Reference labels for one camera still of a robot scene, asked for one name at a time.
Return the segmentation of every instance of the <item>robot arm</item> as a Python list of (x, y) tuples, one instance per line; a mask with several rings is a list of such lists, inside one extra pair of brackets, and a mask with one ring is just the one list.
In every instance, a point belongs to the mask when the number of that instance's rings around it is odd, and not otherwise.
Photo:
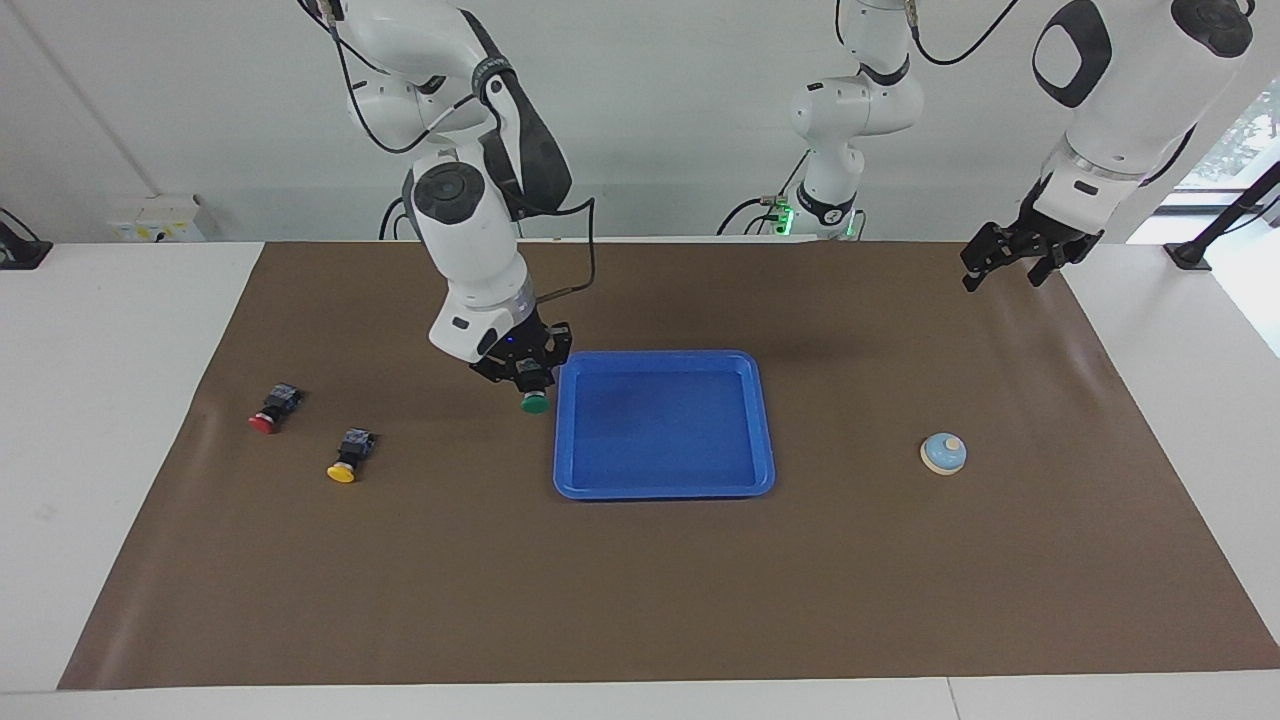
[(791, 124), (809, 142), (809, 168), (791, 191), (792, 232), (842, 234), (852, 220), (864, 159), (856, 137), (915, 124), (924, 92), (909, 74), (910, 32), (902, 0), (854, 0), (840, 18), (845, 47), (859, 61), (854, 77), (824, 78), (796, 92)]
[[(511, 223), (554, 213), (568, 195), (559, 146), (471, 13), (434, 0), (320, 3), (352, 46), (388, 70), (356, 91), (361, 111), (352, 108), (374, 135), (408, 143), (428, 128), (492, 120), (465, 142), (430, 136), (404, 179), (404, 208), (448, 281), (431, 342), (493, 382), (513, 382), (526, 410), (545, 410), (572, 334), (567, 324), (543, 324)], [(472, 96), (485, 111), (462, 111)]]
[[(1034, 72), (1074, 119), (1018, 220), (987, 223), (965, 246), (965, 287), (975, 291), (1021, 258), (1039, 258), (1028, 275), (1037, 287), (1084, 260), (1116, 208), (1231, 81), (1252, 40), (1235, 0), (1071, 0), (1059, 10), (1041, 33)], [(1065, 82), (1046, 77), (1053, 42), (1079, 55)]]

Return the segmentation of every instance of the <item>yellow button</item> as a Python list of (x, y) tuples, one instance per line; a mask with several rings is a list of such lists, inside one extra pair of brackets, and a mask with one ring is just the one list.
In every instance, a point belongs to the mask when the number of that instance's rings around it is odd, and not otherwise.
[(329, 468), (329, 478), (339, 483), (353, 483), (356, 482), (356, 473), (346, 465), (334, 465)]

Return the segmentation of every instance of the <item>plastic tray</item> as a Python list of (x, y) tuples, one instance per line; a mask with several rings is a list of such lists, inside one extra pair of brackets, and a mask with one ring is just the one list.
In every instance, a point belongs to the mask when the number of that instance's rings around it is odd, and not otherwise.
[(554, 479), (564, 497), (754, 497), (773, 478), (750, 355), (577, 352), (561, 370)]

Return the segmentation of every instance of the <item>brown paper surface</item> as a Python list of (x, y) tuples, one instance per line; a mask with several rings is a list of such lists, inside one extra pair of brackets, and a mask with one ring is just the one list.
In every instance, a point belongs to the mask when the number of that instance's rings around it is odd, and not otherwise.
[[(582, 246), (525, 246), (541, 290)], [(709, 680), (1280, 666), (1061, 278), (956, 245), (599, 250), (577, 350), (759, 363), (777, 484), (579, 503), (554, 418), (438, 352), (417, 245), (270, 245), (61, 688)], [(246, 418), (310, 395), (284, 432)], [(342, 433), (381, 442), (325, 478)], [(920, 441), (960, 434), (954, 478)]]

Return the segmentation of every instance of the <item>window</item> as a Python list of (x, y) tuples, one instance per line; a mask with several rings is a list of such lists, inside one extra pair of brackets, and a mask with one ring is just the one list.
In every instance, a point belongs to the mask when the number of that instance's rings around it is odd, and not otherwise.
[(1165, 208), (1222, 208), (1280, 160), (1280, 77), (1196, 168), (1178, 183)]

